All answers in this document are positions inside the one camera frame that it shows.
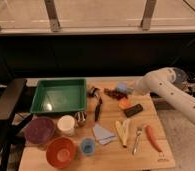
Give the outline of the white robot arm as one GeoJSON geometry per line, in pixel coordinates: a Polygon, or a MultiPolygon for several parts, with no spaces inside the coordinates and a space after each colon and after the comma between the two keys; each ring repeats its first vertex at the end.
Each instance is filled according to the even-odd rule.
{"type": "Polygon", "coordinates": [[[153,92],[159,95],[195,125],[195,97],[175,86],[185,77],[186,73],[175,67],[153,70],[134,82],[133,93],[146,95],[153,92]]]}

